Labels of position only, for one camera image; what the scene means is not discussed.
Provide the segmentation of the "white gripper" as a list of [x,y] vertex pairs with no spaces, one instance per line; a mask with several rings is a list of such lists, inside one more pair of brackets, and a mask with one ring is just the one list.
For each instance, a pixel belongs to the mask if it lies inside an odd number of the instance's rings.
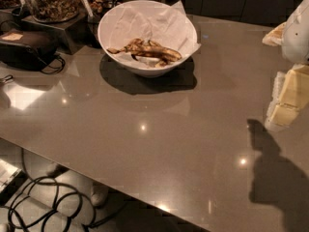
[[268,32],[262,43],[282,44],[283,57],[295,63],[288,72],[277,73],[267,109],[265,127],[269,131],[282,131],[309,103],[309,0],[303,0],[286,23]]

